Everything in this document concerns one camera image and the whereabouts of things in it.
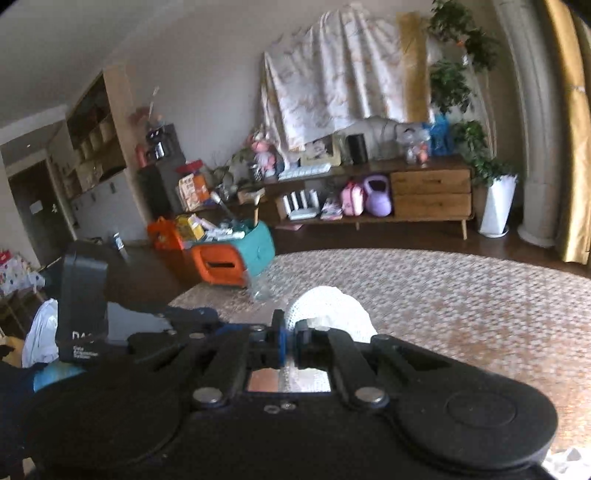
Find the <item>small sign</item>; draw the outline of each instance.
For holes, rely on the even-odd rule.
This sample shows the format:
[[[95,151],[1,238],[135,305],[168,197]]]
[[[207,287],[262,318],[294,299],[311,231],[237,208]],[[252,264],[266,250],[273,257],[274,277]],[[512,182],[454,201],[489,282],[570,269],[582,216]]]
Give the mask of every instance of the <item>small sign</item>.
[[[29,208],[31,209],[31,213],[35,215],[43,210],[43,204],[41,203],[41,200],[37,200],[35,203],[32,203]]]

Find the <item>white flower pot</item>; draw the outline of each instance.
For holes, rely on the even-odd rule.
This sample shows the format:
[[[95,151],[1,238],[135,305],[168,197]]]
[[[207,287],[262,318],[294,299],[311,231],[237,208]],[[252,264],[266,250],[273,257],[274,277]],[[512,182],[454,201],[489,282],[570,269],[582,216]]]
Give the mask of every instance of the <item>white flower pot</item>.
[[[482,220],[478,211],[476,212],[479,221],[478,233],[488,238],[500,238],[509,232],[506,225],[516,185],[517,176],[506,175],[488,188]]]

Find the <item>black speaker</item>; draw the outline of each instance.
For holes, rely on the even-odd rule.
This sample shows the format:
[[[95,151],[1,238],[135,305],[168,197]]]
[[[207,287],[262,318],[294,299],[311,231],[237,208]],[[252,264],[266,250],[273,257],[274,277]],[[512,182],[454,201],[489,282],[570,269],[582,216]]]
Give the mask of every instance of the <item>black speaker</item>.
[[[354,165],[361,165],[368,162],[368,149],[365,146],[365,137],[363,134],[349,135],[347,137],[349,153]]]
[[[160,169],[150,164],[138,170],[139,185],[154,218],[173,218],[175,211],[166,191]]]

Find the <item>green leaves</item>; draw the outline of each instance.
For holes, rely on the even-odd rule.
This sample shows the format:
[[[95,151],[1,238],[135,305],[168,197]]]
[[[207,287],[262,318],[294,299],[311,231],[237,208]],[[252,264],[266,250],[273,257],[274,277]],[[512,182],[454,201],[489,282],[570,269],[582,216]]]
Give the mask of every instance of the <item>green leaves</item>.
[[[499,57],[497,52],[499,42],[489,37],[484,30],[472,30],[466,39],[466,51],[472,57],[472,64],[476,72],[491,71]]]
[[[492,70],[498,58],[499,43],[476,28],[472,12],[457,0],[433,0],[430,32],[440,41],[463,45],[477,72]]]
[[[514,175],[508,163],[491,158],[486,135],[479,121],[459,122],[452,127],[452,134],[456,144],[467,149],[464,157],[466,162],[474,168],[478,183],[490,187],[495,180],[505,175]]]
[[[458,62],[440,60],[431,67],[431,102],[443,115],[458,106],[466,113],[471,91],[466,84],[466,67]]]
[[[488,149],[486,135],[479,121],[459,122],[452,126],[452,134],[456,143],[466,144],[471,152]]]
[[[455,0],[434,0],[429,29],[442,42],[464,40],[474,27],[474,19],[464,5]]]

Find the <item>white crocheted object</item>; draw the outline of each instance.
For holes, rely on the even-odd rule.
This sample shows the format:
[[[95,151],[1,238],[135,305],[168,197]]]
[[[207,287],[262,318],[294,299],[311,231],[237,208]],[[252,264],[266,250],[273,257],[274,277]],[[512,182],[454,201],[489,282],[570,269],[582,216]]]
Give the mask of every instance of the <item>white crocheted object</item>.
[[[355,342],[369,343],[371,337],[377,335],[361,304],[334,287],[313,288],[292,303],[285,313],[287,329],[293,330],[301,320],[308,320],[308,326],[312,328],[327,326],[344,330]],[[298,370],[291,358],[281,371],[281,381],[281,391],[330,391],[326,372],[313,368]]]

